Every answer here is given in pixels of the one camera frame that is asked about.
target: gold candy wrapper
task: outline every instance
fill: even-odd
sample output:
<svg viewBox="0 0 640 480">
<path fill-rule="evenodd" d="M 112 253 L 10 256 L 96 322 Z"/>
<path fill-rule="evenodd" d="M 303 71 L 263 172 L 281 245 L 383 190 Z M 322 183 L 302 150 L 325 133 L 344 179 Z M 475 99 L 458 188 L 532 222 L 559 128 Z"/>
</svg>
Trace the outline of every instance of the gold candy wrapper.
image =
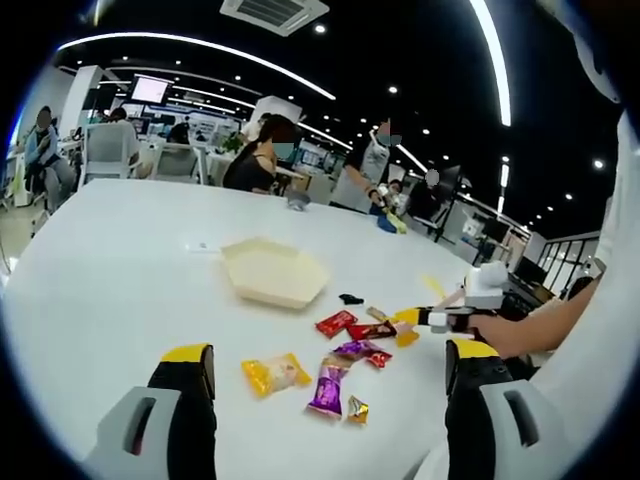
<svg viewBox="0 0 640 480">
<path fill-rule="evenodd" d="M 367 424 L 367 415 L 369 415 L 369 405 L 362 403 L 356 397 L 351 395 L 349 398 L 349 416 L 347 420 L 361 425 Z"/>
</svg>

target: white chair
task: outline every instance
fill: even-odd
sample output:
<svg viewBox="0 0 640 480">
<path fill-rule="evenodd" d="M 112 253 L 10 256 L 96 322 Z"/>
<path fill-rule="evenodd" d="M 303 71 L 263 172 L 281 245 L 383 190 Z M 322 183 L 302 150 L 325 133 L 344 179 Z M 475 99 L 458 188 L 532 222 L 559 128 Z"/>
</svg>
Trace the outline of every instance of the white chair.
<svg viewBox="0 0 640 480">
<path fill-rule="evenodd" d="M 154 163 L 150 178 L 179 183 L 206 184 L 204 151 L 191 145 L 165 143 L 158 161 Z"/>
<path fill-rule="evenodd" d="M 121 123 L 89 125 L 84 135 L 78 188 L 93 178 L 128 178 L 140 162 L 129 165 L 125 128 Z"/>
</svg>

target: yellow candy wrapper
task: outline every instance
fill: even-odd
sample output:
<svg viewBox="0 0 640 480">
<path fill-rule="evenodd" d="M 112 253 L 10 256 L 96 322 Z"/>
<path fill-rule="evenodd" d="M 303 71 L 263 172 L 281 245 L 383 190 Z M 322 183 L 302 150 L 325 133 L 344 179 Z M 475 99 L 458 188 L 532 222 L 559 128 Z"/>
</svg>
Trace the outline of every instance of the yellow candy wrapper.
<svg viewBox="0 0 640 480">
<path fill-rule="evenodd" d="M 369 415 L 369 405 L 361 402 L 351 395 L 351 398 L 349 398 L 349 416 L 347 417 L 347 420 L 352 423 L 366 425 L 367 415 Z"/>
<path fill-rule="evenodd" d="M 311 377 L 302 369 L 293 353 L 264 362 L 245 360 L 242 362 L 242 370 L 260 398 L 292 385 L 306 386 L 311 383 Z"/>
</svg>

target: ceiling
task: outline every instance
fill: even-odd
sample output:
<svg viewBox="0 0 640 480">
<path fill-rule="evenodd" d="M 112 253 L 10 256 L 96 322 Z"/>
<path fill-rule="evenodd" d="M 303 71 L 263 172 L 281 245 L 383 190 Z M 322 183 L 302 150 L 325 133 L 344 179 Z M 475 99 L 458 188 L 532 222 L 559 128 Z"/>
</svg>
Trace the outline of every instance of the ceiling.
<svg viewBox="0 0 640 480">
<path fill-rule="evenodd" d="M 335 100 L 247 59 L 171 40 L 90 42 L 59 52 L 55 62 L 74 68 L 78 60 L 104 68 L 166 68 L 264 95 L 293 95 L 307 115 L 306 124 L 329 129 L 343 142 L 355 141 L 357 133 L 366 134 L 373 124 L 391 117 L 402 144 L 424 165 L 461 164 L 473 185 L 471 195 L 494 207 L 500 195 L 501 158 L 508 156 L 511 175 L 504 213 L 525 225 L 533 221 L 530 228 L 546 238 L 598 230 L 613 190 L 620 109 L 591 86 L 571 36 L 533 2 L 485 1 L 505 57 L 510 127 L 500 121 L 489 49 L 469 0 L 325 0 L 329 13 L 287 38 L 221 15 L 222 0 L 119 0 L 105 9 L 97 26 L 87 14 L 69 34 L 74 40 L 147 31 L 215 42 L 288 69 Z M 315 33 L 315 23 L 324 24 L 326 33 Z M 121 78 L 132 73 L 117 72 Z M 184 75 L 178 85 L 249 103 L 260 98 Z M 388 92 L 391 85 L 397 94 Z M 218 99 L 212 104 L 237 106 Z M 430 134 L 423 134 L 424 129 Z M 605 162 L 604 169 L 593 168 L 596 158 Z M 392 160 L 419 171 L 397 149 Z M 566 200 L 566 193 L 573 200 Z"/>
</svg>

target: red candy wrapper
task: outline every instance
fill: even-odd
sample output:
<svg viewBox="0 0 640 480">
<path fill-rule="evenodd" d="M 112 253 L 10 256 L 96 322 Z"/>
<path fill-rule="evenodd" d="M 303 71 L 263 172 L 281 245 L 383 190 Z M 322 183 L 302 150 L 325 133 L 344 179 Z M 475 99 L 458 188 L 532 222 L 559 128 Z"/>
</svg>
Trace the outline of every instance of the red candy wrapper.
<svg viewBox="0 0 640 480">
<path fill-rule="evenodd" d="M 316 323 L 316 328 L 328 338 L 335 337 L 339 332 L 349 325 L 356 323 L 358 319 L 346 310 L 341 310 L 335 315 Z"/>
<path fill-rule="evenodd" d="M 384 368 L 393 355 L 387 352 L 374 352 L 367 357 L 367 362 L 378 368 Z"/>
<path fill-rule="evenodd" d="M 396 336 L 396 329 L 393 328 L 389 321 L 373 325 L 349 325 L 347 332 L 354 340 L 372 340 Z"/>
</svg>

